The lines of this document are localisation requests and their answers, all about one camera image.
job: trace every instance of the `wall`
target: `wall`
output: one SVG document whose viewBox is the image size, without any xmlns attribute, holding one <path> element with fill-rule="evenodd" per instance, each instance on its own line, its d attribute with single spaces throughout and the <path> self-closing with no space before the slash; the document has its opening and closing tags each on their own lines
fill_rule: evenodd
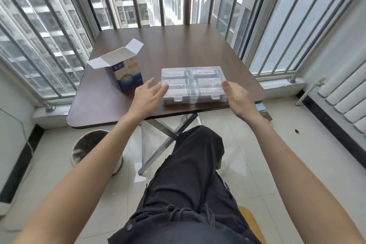
<svg viewBox="0 0 366 244">
<path fill-rule="evenodd" d="M 366 43 L 366 0 L 355 0 L 326 40 L 304 65 L 299 76 L 306 82 L 307 89 L 322 75 L 328 79 L 348 62 L 353 54 L 365 52 Z M 355 131 L 342 115 L 336 113 L 314 90 L 309 95 L 334 121 L 336 121 L 364 150 L 366 138 Z"/>
<path fill-rule="evenodd" d="M 34 123 L 30 120 L 34 105 L 26 98 L 7 76 L 0 71 L 0 108 L 12 114 L 24 123 L 29 137 Z M 0 111 L 0 191 L 7 181 L 26 141 L 21 124 Z"/>
</svg>

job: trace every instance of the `cardboard box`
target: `cardboard box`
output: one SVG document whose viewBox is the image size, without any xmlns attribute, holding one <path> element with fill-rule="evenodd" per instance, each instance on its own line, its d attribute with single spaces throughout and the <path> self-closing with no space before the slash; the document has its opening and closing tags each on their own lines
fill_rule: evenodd
<svg viewBox="0 0 366 244">
<path fill-rule="evenodd" d="M 136 58 L 143 45 L 140 41 L 132 39 L 125 47 L 89 60 L 87 63 L 94 69 L 105 68 L 112 83 L 118 85 L 122 93 L 126 93 L 143 84 Z"/>
</svg>

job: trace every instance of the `hand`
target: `hand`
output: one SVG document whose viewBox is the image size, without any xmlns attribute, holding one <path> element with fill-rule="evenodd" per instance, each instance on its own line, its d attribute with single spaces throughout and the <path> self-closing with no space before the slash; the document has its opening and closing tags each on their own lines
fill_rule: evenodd
<svg viewBox="0 0 366 244">
<path fill-rule="evenodd" d="M 144 85 L 135 89 L 135 97 L 128 110 L 128 114 L 134 118 L 138 118 L 139 121 L 143 121 L 154 112 L 160 100 L 169 89 L 168 84 L 162 86 L 161 82 L 150 88 L 154 80 L 154 78 L 151 78 L 149 81 L 146 81 Z"/>
<path fill-rule="evenodd" d="M 246 123 L 252 120 L 255 121 L 258 117 L 263 118 L 247 90 L 243 89 L 239 84 L 226 80 L 222 82 L 222 87 L 228 96 L 230 108 L 236 116 Z"/>
</svg>

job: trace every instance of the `radiator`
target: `radiator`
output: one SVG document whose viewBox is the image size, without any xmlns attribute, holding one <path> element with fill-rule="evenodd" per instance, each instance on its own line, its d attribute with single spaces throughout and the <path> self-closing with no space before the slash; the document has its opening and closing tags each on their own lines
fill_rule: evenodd
<svg viewBox="0 0 366 244">
<path fill-rule="evenodd" d="M 325 98 L 336 112 L 353 124 L 360 133 L 366 133 L 366 52 L 364 48 L 353 58 L 347 58 L 337 71 L 320 88 L 318 94 Z"/>
</svg>

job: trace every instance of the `clear plastic box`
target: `clear plastic box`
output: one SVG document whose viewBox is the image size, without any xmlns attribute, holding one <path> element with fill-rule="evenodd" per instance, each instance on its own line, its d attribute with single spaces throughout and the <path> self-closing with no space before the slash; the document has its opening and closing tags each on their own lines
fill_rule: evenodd
<svg viewBox="0 0 366 244">
<path fill-rule="evenodd" d="M 220 67 L 180 67 L 161 70 L 161 83 L 169 84 L 164 104 L 226 102 Z"/>
</svg>

